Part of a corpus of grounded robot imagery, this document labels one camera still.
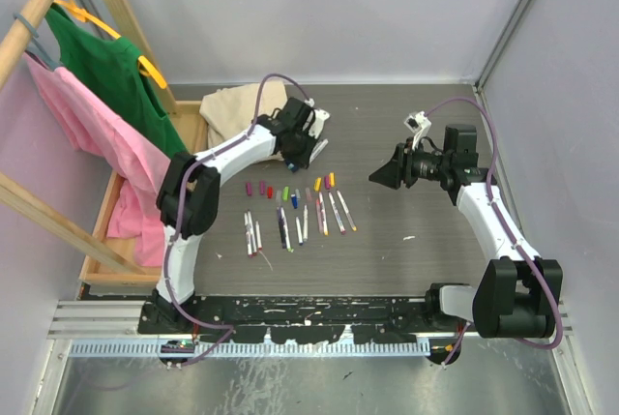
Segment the dark purple clear pen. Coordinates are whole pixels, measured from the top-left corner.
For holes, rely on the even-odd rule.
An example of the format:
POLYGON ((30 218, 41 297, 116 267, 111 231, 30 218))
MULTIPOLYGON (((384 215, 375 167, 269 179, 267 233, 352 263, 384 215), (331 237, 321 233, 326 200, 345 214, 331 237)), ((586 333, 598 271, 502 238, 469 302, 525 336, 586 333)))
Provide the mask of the dark purple clear pen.
POLYGON ((285 234, 284 234, 283 220, 282 220, 282 217, 281 217, 280 207, 277 207, 276 213, 277 213, 278 230, 279 230, 279 234, 280 234, 281 247, 283 249, 286 249, 285 234))

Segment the blue end white marker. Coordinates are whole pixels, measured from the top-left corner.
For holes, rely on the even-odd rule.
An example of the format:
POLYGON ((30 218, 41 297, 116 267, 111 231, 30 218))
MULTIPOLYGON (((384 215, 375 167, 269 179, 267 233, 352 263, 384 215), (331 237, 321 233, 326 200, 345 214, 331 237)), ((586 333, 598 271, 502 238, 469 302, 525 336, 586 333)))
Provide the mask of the blue end white marker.
POLYGON ((295 217, 295 225, 296 225, 296 233, 297 233, 298 244, 299 244, 299 246, 303 246, 304 243, 305 243, 304 233, 303 233, 303 226, 302 226, 302 222, 301 222, 301 220, 300 220, 300 218, 298 216, 295 217))

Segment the lilac pen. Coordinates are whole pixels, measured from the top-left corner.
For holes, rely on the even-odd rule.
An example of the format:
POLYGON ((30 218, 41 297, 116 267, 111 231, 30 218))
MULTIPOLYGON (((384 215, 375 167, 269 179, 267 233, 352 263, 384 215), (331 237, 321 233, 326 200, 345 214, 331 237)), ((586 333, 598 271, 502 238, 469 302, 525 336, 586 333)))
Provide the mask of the lilac pen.
POLYGON ((315 200, 315 212, 316 212, 316 217, 317 217, 318 231, 320 234, 324 234, 322 209, 321 209, 321 203, 318 198, 316 198, 315 200))

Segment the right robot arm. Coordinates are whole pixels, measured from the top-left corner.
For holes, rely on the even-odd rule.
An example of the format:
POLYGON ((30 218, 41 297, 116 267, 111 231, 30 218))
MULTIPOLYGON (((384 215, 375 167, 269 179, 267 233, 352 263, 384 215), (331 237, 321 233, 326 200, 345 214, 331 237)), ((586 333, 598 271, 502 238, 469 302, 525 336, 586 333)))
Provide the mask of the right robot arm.
POLYGON ((446 127, 441 148, 424 146, 430 123, 410 116, 411 136, 369 180, 387 188, 409 188, 419 180, 436 182, 469 222, 488 264, 478 286, 434 283, 426 293, 424 318, 437 332, 458 319, 483 338, 519 340, 551 337, 556 331, 563 272, 543 259, 518 231, 488 169, 478 165, 477 130, 446 127))

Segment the grey cap white marker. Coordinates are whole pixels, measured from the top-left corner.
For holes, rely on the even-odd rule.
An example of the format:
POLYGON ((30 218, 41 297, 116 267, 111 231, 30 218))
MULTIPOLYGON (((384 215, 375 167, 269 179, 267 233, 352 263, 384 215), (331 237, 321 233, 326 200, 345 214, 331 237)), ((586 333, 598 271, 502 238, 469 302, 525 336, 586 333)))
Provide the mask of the grey cap white marker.
POLYGON ((309 163, 312 163, 318 157, 318 155, 323 151, 325 147, 326 147, 326 144, 323 142, 317 144, 309 156, 309 163))

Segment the green cap rainbow pen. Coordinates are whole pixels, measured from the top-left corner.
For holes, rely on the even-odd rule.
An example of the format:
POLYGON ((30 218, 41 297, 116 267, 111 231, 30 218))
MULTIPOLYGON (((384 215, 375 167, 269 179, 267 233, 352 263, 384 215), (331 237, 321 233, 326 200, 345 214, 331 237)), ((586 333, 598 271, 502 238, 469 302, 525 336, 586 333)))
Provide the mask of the green cap rainbow pen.
POLYGON ((291 245, 289 228, 288 228, 288 223, 287 223, 287 218, 286 218, 285 210, 284 210, 283 207, 280 207, 280 215, 281 215, 282 229, 283 229, 283 233, 284 233, 285 248, 289 252, 293 252, 292 245, 291 245))

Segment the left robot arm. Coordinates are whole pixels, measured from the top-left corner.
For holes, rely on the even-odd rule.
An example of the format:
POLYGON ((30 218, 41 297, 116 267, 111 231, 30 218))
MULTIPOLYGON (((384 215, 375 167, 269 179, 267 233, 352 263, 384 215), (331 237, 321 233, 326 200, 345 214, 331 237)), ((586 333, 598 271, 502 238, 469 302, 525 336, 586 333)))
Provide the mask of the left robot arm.
POLYGON ((255 114, 246 129, 223 144, 173 157, 156 202, 166 243, 152 299, 155 317, 170 333, 185 333, 193 324, 212 330, 231 328, 201 321, 192 310, 197 253, 218 215, 221 187, 248 166, 276 154, 307 168, 329 118, 330 113, 311 100, 290 98, 271 115, 255 114))

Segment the yellow end rainbow pen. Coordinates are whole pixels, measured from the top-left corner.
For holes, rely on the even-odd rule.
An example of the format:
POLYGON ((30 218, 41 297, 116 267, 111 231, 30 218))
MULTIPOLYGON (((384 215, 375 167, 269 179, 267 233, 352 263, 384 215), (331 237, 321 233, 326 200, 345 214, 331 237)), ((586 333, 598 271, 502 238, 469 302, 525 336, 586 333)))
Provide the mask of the yellow end rainbow pen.
POLYGON ((328 229, 328 223, 327 223, 327 218, 326 218, 324 197, 323 197, 322 192, 318 193, 318 206, 319 206, 319 213, 320 213, 320 218, 321 218, 322 232, 325 236, 328 236, 329 229, 328 229))

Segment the grey end white marker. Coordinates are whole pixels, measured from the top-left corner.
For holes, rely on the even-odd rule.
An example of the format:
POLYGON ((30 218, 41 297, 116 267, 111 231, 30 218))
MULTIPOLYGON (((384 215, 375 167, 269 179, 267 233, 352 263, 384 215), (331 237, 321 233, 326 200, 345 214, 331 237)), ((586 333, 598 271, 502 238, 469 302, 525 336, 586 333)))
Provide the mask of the grey end white marker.
POLYGON ((309 239, 309 207, 308 207, 308 204, 304 204, 304 209, 303 209, 302 239, 303 239, 304 244, 309 239))

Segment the red cap white pen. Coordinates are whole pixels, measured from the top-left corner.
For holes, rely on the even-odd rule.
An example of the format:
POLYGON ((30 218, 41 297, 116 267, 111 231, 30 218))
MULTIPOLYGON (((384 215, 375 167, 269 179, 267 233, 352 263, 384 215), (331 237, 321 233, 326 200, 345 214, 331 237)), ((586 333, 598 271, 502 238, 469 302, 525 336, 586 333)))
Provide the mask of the red cap white pen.
POLYGON ((262 243, 262 236, 261 236, 261 227, 258 221, 254 223, 254 233, 255 233, 255 241, 256 241, 257 250, 261 252, 263 250, 263 243, 262 243))

